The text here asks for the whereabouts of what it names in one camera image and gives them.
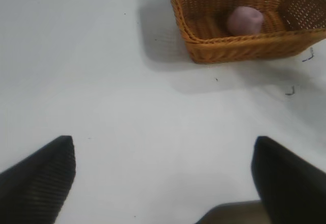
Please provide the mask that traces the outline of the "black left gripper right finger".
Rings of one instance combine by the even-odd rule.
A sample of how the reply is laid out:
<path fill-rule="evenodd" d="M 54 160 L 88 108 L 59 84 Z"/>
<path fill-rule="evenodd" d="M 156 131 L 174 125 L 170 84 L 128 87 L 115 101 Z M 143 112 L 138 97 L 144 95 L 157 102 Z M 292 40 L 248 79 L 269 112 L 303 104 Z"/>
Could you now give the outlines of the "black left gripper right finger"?
<path fill-rule="evenodd" d="M 325 172 L 268 136 L 257 137 L 251 173 L 260 199 L 209 210 L 199 223 L 325 223 Z"/>

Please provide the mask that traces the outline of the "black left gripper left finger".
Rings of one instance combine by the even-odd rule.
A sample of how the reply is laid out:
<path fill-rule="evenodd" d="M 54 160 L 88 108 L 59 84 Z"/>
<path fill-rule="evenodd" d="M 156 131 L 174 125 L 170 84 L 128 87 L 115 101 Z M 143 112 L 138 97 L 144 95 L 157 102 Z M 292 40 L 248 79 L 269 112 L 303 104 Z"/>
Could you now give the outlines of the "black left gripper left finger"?
<path fill-rule="evenodd" d="M 75 175 L 69 135 L 8 168 L 1 173 L 1 223 L 55 223 Z"/>

